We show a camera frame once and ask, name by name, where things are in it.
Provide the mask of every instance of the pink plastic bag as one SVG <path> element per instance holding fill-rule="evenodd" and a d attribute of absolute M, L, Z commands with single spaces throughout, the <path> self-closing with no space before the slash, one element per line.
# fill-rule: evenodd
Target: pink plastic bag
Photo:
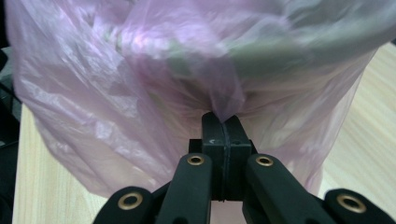
<path fill-rule="evenodd" d="M 207 111 L 316 192 L 396 1 L 8 0 L 7 28 L 17 94 L 91 192 L 168 182 Z"/>

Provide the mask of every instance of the light wood surface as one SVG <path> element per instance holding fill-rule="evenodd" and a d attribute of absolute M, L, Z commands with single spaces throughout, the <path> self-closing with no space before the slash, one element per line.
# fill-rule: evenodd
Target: light wood surface
<path fill-rule="evenodd" d="M 396 218 L 396 48 L 366 69 L 329 158 L 319 196 L 355 190 Z M 92 223 L 106 199 L 90 194 L 51 157 L 24 107 L 13 223 Z"/>

